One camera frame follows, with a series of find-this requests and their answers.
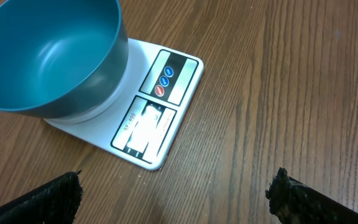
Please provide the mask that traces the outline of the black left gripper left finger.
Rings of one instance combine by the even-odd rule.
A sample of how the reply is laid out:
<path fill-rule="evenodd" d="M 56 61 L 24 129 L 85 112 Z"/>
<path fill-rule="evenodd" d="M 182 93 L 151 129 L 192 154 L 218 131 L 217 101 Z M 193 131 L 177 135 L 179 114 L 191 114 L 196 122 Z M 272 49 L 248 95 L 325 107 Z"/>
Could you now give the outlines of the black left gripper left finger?
<path fill-rule="evenodd" d="M 67 172 L 0 206 L 0 224 L 72 224 L 83 197 L 80 173 Z"/>

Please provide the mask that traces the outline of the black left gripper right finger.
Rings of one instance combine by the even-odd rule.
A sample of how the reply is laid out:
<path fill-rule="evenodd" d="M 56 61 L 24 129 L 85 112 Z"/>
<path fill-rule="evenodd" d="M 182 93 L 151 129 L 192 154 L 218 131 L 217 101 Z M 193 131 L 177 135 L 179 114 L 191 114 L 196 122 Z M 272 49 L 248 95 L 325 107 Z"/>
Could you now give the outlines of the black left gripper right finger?
<path fill-rule="evenodd" d="M 297 181 L 279 168 L 269 189 L 269 212 L 282 224 L 358 224 L 358 213 Z"/>

